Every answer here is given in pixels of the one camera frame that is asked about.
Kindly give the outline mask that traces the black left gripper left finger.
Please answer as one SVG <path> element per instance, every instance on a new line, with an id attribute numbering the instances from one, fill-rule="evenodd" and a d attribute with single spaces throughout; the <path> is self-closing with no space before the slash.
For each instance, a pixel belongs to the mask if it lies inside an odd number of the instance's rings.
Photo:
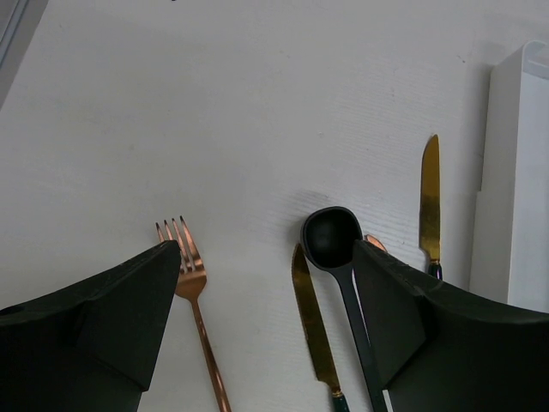
<path id="1" fill-rule="evenodd" d="M 95 276 L 1 311 L 3 411 L 136 411 L 180 270 L 164 241 Z"/>

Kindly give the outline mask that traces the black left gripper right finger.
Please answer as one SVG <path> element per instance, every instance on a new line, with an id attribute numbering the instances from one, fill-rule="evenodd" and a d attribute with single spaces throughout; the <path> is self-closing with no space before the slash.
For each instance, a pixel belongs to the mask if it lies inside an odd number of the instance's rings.
<path id="1" fill-rule="evenodd" d="M 364 241 L 353 268 L 393 410 L 547 410 L 545 313 L 469 293 Z"/>

